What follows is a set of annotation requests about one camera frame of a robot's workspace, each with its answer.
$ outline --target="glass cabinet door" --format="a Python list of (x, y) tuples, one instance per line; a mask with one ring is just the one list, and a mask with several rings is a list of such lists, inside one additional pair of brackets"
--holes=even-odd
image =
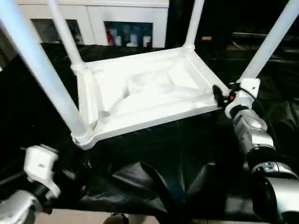
[[(23, 14), (40, 43), (60, 43), (48, 5), (20, 5)], [(85, 6), (60, 5), (76, 44), (95, 44)]]
[(165, 46), (168, 8), (88, 6), (87, 10), (96, 44)]
[[(31, 19), (36, 31), (43, 43), (60, 43), (60, 36), (52, 19)], [(76, 44), (84, 44), (76, 20), (66, 20)]]

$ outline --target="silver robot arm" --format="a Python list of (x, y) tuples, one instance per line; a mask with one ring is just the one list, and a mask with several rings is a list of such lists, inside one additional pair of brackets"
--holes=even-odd
[(254, 110), (260, 80), (244, 78), (224, 97), (213, 86), (215, 99), (232, 119), (240, 151), (253, 176), (252, 201), (255, 213), (270, 223), (299, 222), (299, 179), (277, 153), (267, 124)]
[(0, 204), (0, 224), (33, 224), (43, 210), (42, 203), (59, 196), (52, 173), (57, 158), (55, 150), (45, 145), (27, 149), (24, 170), (35, 188), (31, 192), (18, 190)]

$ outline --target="black tablecloth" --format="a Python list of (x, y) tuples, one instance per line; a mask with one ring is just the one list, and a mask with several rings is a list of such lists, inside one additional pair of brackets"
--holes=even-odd
[[(78, 104), (76, 77), (64, 48), (59, 44), (43, 47)], [(79, 46), (79, 51), (89, 62), (147, 50), (93, 45)], [(236, 81), (252, 57), (246, 52), (210, 49), (198, 54), (225, 84)], [(259, 76), (258, 95), (274, 126), (276, 145), (295, 171), (299, 169), (298, 68), (298, 60), (274, 57)], [(0, 83), (0, 178), (22, 169), (21, 147), (43, 143), (59, 150), (57, 166), (71, 177), (60, 177), (64, 179), (57, 208), (258, 220), (250, 199), (250, 175), (243, 168), (232, 124), (223, 110), (102, 140), (82, 151), (20, 58), (0, 73)], [(0, 198), (27, 185), (25, 176), (0, 185)]]

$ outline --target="black plastic sheet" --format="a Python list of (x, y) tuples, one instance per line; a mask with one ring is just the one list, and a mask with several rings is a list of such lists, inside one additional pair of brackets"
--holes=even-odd
[[(64, 48), (43, 47), (78, 104), (76, 77)], [(79, 51), (88, 62), (147, 50), (79, 46)], [(236, 81), (252, 57), (239, 51), (198, 53), (225, 84)], [(297, 63), (270, 61), (259, 76), (258, 95), (274, 126), (276, 144), (295, 171), (299, 169), (298, 68)], [(0, 83), (0, 178), (22, 169), (20, 147), (43, 143), (60, 151), (58, 166), (64, 174), (59, 179), (62, 195), (57, 208), (171, 216), (177, 223), (189, 218), (258, 220), (250, 199), (250, 175), (223, 110), (102, 140), (82, 151), (20, 58), (0, 73)], [(23, 176), (0, 186), (0, 199), (27, 185)]]

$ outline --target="white cabinet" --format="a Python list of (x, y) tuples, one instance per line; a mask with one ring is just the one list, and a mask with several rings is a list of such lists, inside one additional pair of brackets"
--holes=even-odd
[[(77, 44), (165, 46), (169, 0), (57, 0)], [(60, 42), (47, 0), (17, 0), (39, 42)]]
[[(39, 42), (59, 42), (47, 5), (20, 5)], [(77, 44), (95, 44), (86, 6), (60, 5)]]

